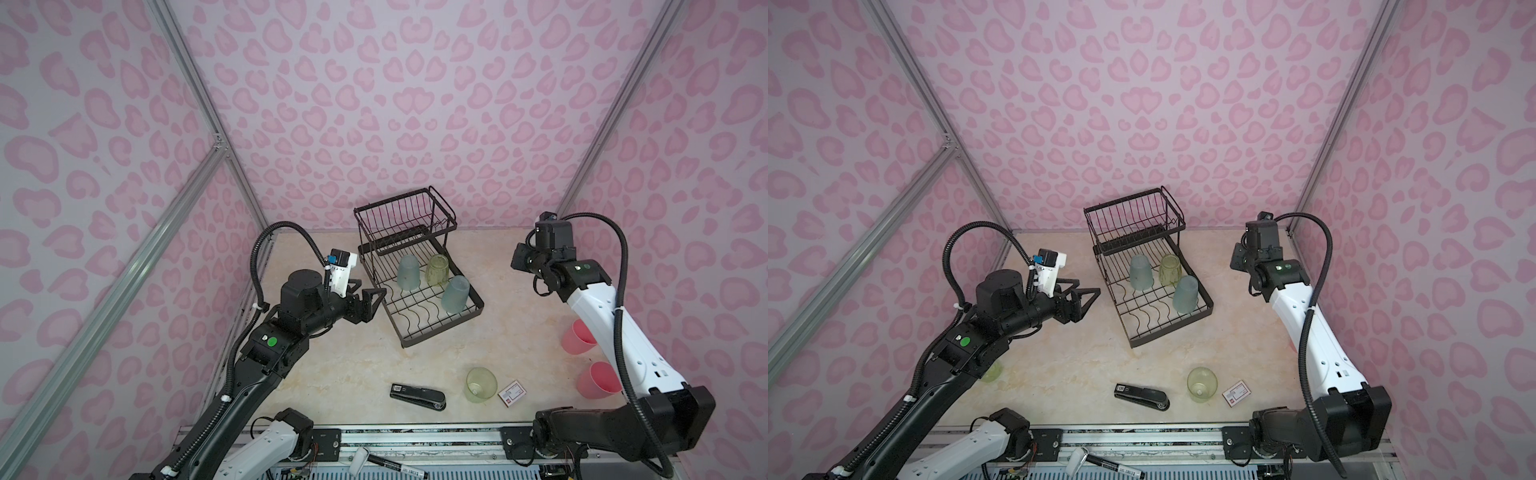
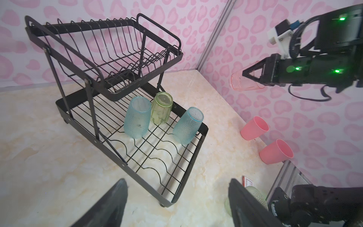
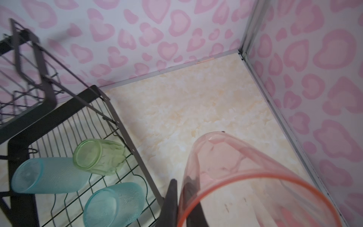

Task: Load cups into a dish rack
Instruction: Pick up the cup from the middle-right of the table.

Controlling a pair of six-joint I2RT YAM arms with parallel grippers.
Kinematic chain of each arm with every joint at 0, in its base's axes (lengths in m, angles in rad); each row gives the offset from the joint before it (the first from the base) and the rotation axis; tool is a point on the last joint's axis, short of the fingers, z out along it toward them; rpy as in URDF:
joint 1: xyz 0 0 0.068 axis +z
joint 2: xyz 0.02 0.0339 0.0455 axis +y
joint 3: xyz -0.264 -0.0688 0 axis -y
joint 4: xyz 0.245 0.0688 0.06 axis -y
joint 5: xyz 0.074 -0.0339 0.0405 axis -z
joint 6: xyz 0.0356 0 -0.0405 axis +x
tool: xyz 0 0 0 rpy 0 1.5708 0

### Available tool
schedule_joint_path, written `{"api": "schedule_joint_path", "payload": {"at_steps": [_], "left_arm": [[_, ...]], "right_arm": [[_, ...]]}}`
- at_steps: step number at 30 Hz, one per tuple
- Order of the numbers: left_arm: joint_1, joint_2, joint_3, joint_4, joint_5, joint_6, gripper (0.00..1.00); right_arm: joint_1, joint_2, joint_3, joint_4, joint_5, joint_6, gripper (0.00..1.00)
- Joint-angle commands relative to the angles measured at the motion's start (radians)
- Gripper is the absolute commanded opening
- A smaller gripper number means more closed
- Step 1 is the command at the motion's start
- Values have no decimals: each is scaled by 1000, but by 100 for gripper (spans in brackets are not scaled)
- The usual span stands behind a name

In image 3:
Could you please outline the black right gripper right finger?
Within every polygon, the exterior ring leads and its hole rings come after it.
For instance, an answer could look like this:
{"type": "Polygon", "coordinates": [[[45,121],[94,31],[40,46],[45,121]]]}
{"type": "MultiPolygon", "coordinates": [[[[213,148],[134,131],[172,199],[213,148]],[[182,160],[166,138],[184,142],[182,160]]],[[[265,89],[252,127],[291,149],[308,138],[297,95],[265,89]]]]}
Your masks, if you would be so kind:
{"type": "MultiPolygon", "coordinates": [[[[193,196],[197,193],[197,188],[191,182],[188,182],[183,189],[183,196],[185,204],[183,208],[186,208],[186,202],[189,202],[193,196]]],[[[209,227],[207,220],[204,216],[204,212],[200,203],[198,203],[190,212],[186,219],[187,227],[209,227]]]]}

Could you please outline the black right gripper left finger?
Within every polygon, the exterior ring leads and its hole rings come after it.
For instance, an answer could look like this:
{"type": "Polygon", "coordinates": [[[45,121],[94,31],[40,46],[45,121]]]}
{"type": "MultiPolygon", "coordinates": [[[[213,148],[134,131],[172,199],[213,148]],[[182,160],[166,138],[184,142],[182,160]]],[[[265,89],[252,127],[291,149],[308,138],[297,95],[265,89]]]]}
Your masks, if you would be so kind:
{"type": "Polygon", "coordinates": [[[172,179],[169,183],[160,216],[156,222],[156,227],[177,227],[178,213],[178,190],[177,180],[172,179]]]}

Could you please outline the teal clear cup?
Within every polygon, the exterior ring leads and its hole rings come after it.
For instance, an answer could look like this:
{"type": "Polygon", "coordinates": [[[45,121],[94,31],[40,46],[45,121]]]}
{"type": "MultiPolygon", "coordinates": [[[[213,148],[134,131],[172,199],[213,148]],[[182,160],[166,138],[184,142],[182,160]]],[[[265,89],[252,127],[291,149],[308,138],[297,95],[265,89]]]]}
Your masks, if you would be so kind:
{"type": "Polygon", "coordinates": [[[11,189],[19,194],[68,194],[81,190],[90,176],[72,158],[34,158],[16,169],[11,189]]]}
{"type": "Polygon", "coordinates": [[[142,213],[145,194],[137,183],[118,183],[96,191],[87,201],[86,227],[125,227],[142,213]]]}

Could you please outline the yellow-green clear cup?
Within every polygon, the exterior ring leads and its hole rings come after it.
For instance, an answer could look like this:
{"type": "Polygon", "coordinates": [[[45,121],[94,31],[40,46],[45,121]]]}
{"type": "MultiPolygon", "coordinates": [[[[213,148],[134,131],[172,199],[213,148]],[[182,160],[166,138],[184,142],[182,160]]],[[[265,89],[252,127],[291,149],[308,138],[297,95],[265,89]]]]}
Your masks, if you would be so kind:
{"type": "Polygon", "coordinates": [[[115,175],[126,162],[126,147],[118,142],[87,139],[74,150],[73,164],[80,170],[102,176],[115,175]]]}

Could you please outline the clear pink plastic cup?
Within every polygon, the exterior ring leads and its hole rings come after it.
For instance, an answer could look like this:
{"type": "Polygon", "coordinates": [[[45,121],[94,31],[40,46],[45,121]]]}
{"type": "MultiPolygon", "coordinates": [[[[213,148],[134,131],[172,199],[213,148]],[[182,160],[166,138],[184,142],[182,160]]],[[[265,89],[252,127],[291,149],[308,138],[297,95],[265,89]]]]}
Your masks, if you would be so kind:
{"type": "Polygon", "coordinates": [[[340,227],[331,202],[311,183],[222,131],[199,137],[186,164],[177,226],[200,203],[209,227],[340,227]],[[186,202],[184,186],[197,193],[186,202]]]}

